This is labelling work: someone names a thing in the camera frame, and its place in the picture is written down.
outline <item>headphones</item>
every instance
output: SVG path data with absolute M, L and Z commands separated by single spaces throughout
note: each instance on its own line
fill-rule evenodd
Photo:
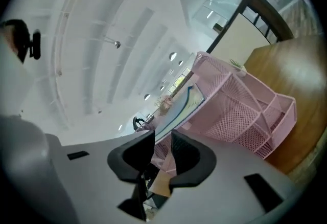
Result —
M 25 57 L 28 49 L 30 49 L 30 58 L 39 59 L 41 57 L 41 33 L 39 30 L 35 30 L 30 40 L 30 33 L 26 23 L 21 19 L 10 19 L 1 23 L 2 27 L 13 26 L 14 44 L 18 49 L 18 58 L 22 63 L 25 61 Z

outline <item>recessed light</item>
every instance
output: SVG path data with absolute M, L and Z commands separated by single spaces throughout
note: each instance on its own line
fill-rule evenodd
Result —
M 173 61 L 173 60 L 176 58 L 176 56 L 177 56 L 177 53 L 176 53 L 176 52 L 172 52 L 172 53 L 170 53 L 170 54 L 169 54 L 169 59 L 170 59 L 170 61 Z
M 150 94 L 145 94 L 144 95 L 144 100 L 147 100 L 151 95 Z
M 209 15 L 206 18 L 210 18 L 210 16 L 213 14 L 213 10 L 209 13 Z

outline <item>wall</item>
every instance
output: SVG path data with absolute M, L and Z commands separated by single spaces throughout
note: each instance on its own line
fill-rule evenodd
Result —
M 229 62 L 233 59 L 243 65 L 254 49 L 268 44 L 262 33 L 239 14 L 211 54 L 221 60 Z

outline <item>wooden desk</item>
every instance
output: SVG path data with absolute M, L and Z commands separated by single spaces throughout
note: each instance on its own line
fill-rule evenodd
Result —
M 320 36 L 291 39 L 255 49 L 247 71 L 277 93 L 295 98 L 297 123 L 267 159 L 284 173 L 315 147 L 327 126 L 327 52 Z

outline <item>white ceiling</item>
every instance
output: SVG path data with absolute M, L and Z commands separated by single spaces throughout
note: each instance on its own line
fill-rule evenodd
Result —
M 153 106 L 168 71 L 176 75 L 198 51 L 184 8 L 181 0 L 13 0 L 6 19 L 42 34 L 41 59 L 24 63 L 35 81 L 22 118 L 64 145 L 119 136 L 121 124 Z

